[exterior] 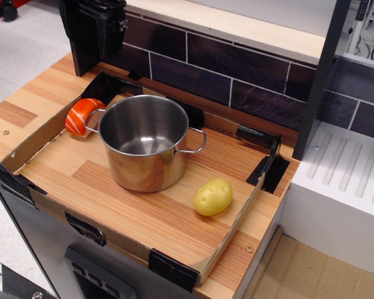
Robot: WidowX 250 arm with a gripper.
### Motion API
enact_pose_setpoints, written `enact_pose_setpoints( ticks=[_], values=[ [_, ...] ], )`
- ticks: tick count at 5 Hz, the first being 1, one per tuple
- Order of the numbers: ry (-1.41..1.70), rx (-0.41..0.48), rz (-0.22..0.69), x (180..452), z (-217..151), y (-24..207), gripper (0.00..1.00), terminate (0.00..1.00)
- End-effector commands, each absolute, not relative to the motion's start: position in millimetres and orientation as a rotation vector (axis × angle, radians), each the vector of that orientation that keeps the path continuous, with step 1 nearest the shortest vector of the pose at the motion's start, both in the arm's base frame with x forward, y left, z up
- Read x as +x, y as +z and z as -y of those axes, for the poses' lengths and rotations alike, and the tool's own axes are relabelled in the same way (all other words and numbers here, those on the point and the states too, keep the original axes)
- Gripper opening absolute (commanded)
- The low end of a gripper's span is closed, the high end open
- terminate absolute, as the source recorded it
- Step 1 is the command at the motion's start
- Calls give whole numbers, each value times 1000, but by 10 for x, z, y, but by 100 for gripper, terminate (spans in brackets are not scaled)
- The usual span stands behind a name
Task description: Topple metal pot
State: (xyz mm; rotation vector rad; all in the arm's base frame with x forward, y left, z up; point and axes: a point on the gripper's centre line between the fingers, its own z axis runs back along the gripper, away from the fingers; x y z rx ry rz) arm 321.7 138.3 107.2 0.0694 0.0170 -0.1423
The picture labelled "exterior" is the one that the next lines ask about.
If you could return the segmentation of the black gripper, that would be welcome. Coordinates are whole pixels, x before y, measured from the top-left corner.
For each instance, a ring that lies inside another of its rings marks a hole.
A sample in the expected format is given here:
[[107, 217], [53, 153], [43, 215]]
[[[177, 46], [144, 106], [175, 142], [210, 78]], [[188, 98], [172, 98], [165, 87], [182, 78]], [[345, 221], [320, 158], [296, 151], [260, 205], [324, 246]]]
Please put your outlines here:
[[122, 49], [128, 20], [126, 1], [59, 1], [59, 11], [71, 42], [89, 40], [101, 58]]

